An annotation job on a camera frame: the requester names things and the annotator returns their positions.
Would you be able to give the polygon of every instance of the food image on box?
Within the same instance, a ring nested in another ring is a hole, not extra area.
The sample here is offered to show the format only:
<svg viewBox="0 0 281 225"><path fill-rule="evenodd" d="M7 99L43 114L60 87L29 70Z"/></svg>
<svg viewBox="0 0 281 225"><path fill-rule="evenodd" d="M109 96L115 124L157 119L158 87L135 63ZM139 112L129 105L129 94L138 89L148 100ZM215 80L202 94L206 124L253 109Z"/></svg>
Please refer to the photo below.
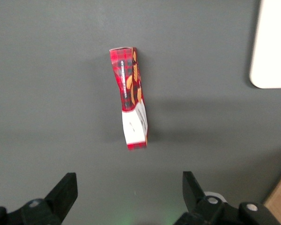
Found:
<svg viewBox="0 0 281 225"><path fill-rule="evenodd" d="M113 72L120 90L122 120L129 150L147 146L148 122L135 47L110 50Z"/></svg>

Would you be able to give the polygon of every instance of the red cardboard box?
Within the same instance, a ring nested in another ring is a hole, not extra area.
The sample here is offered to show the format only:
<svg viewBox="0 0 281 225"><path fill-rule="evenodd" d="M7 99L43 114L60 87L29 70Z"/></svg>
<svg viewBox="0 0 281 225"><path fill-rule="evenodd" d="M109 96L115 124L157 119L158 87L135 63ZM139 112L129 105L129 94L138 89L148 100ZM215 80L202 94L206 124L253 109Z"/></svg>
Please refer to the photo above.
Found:
<svg viewBox="0 0 281 225"><path fill-rule="evenodd" d="M111 64L120 90L122 120L129 150L147 146L148 122L135 47L110 49Z"/></svg>

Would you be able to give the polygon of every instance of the gray table surface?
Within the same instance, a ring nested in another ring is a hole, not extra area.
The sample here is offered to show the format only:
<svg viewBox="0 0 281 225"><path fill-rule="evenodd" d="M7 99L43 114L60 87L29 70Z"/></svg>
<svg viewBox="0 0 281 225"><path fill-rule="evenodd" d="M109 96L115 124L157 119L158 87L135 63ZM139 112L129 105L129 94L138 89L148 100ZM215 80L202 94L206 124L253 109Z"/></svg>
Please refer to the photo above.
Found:
<svg viewBox="0 0 281 225"><path fill-rule="evenodd" d="M170 225L182 171L237 206L281 175L281 90L249 81L256 0L0 0L0 205L76 172L64 224ZM126 148L109 49L136 46L148 147Z"/></svg>

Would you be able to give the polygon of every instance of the white label on box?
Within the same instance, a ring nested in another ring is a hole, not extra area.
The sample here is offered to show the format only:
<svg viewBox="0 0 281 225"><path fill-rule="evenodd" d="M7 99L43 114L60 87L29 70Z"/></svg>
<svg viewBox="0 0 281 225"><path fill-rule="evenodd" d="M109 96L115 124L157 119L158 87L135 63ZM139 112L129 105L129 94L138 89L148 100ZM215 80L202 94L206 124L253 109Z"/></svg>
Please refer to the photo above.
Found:
<svg viewBox="0 0 281 225"><path fill-rule="evenodd" d="M123 129L127 144L146 141L148 123L143 103L137 103L130 112L122 112Z"/></svg>

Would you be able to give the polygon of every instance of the screw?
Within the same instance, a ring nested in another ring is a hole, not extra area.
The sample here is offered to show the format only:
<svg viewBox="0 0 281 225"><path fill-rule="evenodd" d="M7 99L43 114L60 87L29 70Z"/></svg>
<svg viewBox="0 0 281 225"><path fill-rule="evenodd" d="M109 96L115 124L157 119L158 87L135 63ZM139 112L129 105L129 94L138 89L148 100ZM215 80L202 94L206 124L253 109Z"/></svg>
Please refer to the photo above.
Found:
<svg viewBox="0 0 281 225"><path fill-rule="evenodd" d="M208 198L208 201L209 201L209 203L211 203L211 204L217 204L217 203L219 202L216 198L213 198L213 197Z"/></svg>
<svg viewBox="0 0 281 225"><path fill-rule="evenodd" d="M251 211L254 211L254 212L256 212L256 211L258 211L258 208L257 208L257 206L256 205L254 205L254 204L247 204L247 208L249 209L249 210L251 210Z"/></svg>
<svg viewBox="0 0 281 225"><path fill-rule="evenodd" d="M30 203L29 203L29 207L30 208L33 208L33 207L36 207L39 205L39 201L38 200L32 200Z"/></svg>

